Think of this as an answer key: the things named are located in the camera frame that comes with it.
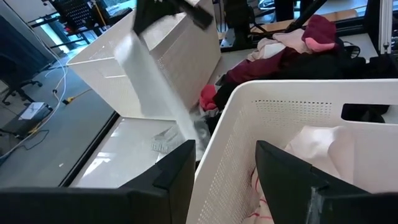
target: white cable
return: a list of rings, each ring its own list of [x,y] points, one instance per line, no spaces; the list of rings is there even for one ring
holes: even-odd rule
[[[28,26],[29,30],[33,33],[33,35],[36,37],[36,39],[41,42],[41,44],[43,44],[43,46],[45,47],[46,45],[44,44],[44,42],[40,39],[39,36],[37,36],[37,34],[31,29],[30,26]],[[58,82],[56,88],[54,90],[57,90],[57,88],[59,87],[60,83],[63,80],[63,92],[61,95],[61,99],[65,96],[66,90],[67,90],[67,74],[68,74],[68,67],[64,67],[61,64],[60,61],[60,57],[58,55],[55,55],[51,50],[49,50],[48,48],[46,48],[48,50],[48,52],[50,52],[50,54],[52,56],[54,56],[54,58],[56,59],[56,61],[59,63],[59,66],[51,71],[49,71],[46,75],[48,75],[50,72],[58,69],[59,67],[62,68],[63,71],[63,76],[60,79],[60,81]],[[61,101],[60,98],[57,96],[56,93],[53,93],[54,97],[57,99],[57,105],[55,106],[55,108],[53,109],[53,111],[51,111],[51,113],[45,118],[46,120],[39,126],[36,128],[36,130],[33,133],[30,133],[26,138],[24,138],[21,142],[19,142],[18,144],[16,144],[10,151],[8,151],[7,153],[5,153],[4,155],[2,155],[0,158],[6,157],[8,155],[10,155],[12,152],[14,152],[23,142],[25,142],[26,140],[28,140],[32,135],[34,135],[35,133],[37,133],[45,124],[47,124],[47,122],[49,122],[51,120],[51,118],[54,116],[54,114],[57,112],[57,110],[59,109],[60,105],[61,105]]]

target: white laundry basket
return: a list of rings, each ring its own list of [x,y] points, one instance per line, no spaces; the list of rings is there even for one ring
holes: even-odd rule
[[[211,0],[192,0],[214,15]],[[135,10],[99,36],[68,65],[121,116],[148,118],[141,114],[137,95],[123,68],[114,58],[120,40],[131,32]],[[167,16],[149,27],[144,40],[159,68],[191,108],[221,57],[216,24],[206,31],[193,24],[185,13]],[[174,119],[158,116],[155,119]]]
[[[256,141],[283,149],[304,125],[352,129],[354,185],[398,191],[398,124],[345,121],[345,103],[398,105],[398,80],[253,81],[235,89],[197,170],[187,223],[241,223],[253,212]]]

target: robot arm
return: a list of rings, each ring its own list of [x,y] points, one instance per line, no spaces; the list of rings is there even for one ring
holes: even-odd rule
[[[185,0],[138,0],[133,31],[140,36],[154,22],[164,16],[173,16],[180,12],[187,16],[199,28],[207,29],[213,21],[213,16],[200,6],[192,6]]]

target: gray floor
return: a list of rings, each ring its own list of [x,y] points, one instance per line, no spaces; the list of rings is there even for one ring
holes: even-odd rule
[[[44,84],[43,87],[27,86],[24,89],[34,100],[55,106],[57,101],[52,90],[63,72],[62,69],[56,69],[45,78],[46,73],[42,72],[35,78]],[[89,87],[69,70],[65,96],[74,96],[87,89]],[[18,96],[10,97],[9,101],[12,105],[7,108],[13,112],[18,113],[24,109],[24,102]],[[53,118],[43,127],[50,131],[45,140],[29,151],[23,148],[15,150],[0,166],[0,187],[58,186],[112,112],[112,108],[94,91],[82,95],[68,106],[61,105]],[[0,107],[0,126],[13,117],[14,114]],[[40,133],[24,144],[30,147],[39,142],[43,136],[44,133]],[[10,143],[14,144],[14,141],[9,142],[8,136],[0,137],[1,148],[9,148]]]

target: white fabric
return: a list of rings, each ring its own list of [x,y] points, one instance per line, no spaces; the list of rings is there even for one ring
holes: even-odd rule
[[[316,168],[348,183],[354,176],[354,137],[347,128],[304,126],[301,132],[289,142],[285,150],[311,163]],[[259,206],[243,220],[243,224],[274,223],[258,178],[253,171],[251,186],[259,196]]]
[[[286,48],[286,46],[282,43],[265,45],[264,46],[264,54],[262,55],[262,58],[264,58],[264,59],[271,58],[272,56],[281,52],[285,48]]]
[[[304,126],[285,150],[348,183],[354,178],[354,137],[347,128]]]
[[[257,50],[248,55],[248,60],[252,62],[258,59],[271,58],[285,48],[286,46],[284,44],[279,43],[276,40],[263,38],[257,44]]]

